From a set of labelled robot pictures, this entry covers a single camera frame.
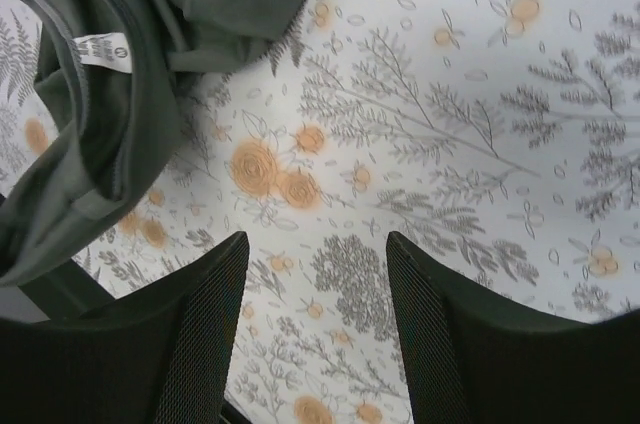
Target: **white clothing tag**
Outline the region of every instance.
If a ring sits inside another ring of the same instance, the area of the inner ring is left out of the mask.
[[[92,34],[76,37],[74,41],[83,64],[131,74],[131,49],[122,32]]]

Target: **floral pattern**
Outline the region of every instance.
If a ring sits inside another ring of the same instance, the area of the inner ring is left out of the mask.
[[[57,134],[40,22],[0,0],[0,191]],[[640,0],[307,0],[180,97],[183,145],[77,256],[115,296],[252,246],[226,398],[253,422],[410,423],[385,263],[592,322],[640,303]]]

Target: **floral tablecloth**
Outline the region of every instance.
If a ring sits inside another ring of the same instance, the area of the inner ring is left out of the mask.
[[[0,191],[56,135],[39,22],[0,0]],[[640,0],[308,0],[182,99],[184,145],[78,255],[115,296],[244,229],[227,398],[256,424],[409,423],[384,245],[595,321],[640,302]]]

